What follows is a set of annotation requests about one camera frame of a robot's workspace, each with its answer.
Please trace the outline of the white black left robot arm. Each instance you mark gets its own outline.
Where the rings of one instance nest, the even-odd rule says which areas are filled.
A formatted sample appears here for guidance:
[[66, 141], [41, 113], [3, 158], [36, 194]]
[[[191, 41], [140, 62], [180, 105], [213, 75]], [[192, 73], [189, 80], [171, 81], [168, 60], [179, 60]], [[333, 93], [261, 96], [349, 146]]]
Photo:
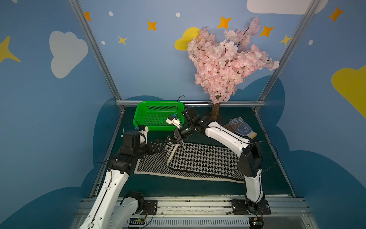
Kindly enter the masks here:
[[146, 155], [159, 154], [163, 141], [149, 141], [147, 127], [127, 131], [123, 134], [123, 145], [106, 163], [108, 168], [103, 185], [81, 229], [121, 229], [129, 224], [130, 218], [143, 214], [144, 226], [151, 224], [149, 215], [156, 215], [156, 208], [146, 205], [144, 196], [139, 192], [129, 192], [118, 210], [114, 210], [117, 199], [139, 159]]

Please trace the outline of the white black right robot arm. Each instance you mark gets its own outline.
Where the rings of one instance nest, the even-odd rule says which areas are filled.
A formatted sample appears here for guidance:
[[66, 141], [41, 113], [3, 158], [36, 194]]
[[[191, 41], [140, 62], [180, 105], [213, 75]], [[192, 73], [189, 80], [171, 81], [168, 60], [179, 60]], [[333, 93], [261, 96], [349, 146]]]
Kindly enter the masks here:
[[[259, 204], [265, 195], [261, 176], [263, 154], [257, 141], [230, 131], [209, 116], [200, 117], [193, 107], [182, 111], [182, 115], [183, 124], [176, 114], [166, 120], [175, 126], [165, 140], [167, 166], [179, 172], [244, 180], [247, 203]], [[214, 139], [221, 146], [185, 143], [184, 139], [192, 134]]]

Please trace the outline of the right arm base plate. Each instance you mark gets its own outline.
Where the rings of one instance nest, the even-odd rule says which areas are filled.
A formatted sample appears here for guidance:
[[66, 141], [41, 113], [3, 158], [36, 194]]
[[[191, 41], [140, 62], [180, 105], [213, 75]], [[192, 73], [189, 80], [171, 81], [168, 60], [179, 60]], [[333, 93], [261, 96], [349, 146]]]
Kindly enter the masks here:
[[248, 199], [232, 199], [232, 212], [235, 215], [271, 215], [271, 209], [268, 204], [268, 201], [265, 198], [262, 198], [257, 203], [254, 203]]

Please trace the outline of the black white knitted scarf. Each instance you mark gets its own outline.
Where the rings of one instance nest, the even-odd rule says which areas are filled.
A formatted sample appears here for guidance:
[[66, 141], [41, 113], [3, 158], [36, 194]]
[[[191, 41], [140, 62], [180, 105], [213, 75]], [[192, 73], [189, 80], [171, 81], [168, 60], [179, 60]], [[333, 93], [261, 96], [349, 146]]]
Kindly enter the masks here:
[[230, 149], [195, 143], [166, 144], [158, 154], [138, 160], [134, 174], [187, 180], [245, 183], [239, 157]]

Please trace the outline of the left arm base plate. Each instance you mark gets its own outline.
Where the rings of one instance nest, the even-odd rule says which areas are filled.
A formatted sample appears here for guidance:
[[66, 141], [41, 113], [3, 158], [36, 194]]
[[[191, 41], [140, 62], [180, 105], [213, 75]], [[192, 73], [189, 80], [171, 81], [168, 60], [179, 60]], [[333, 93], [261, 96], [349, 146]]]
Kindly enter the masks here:
[[145, 200], [142, 211], [140, 212], [139, 215], [141, 215], [141, 216], [142, 215], [144, 215], [144, 216], [156, 215], [157, 207], [158, 207], [158, 200], [156, 200], [156, 199]]

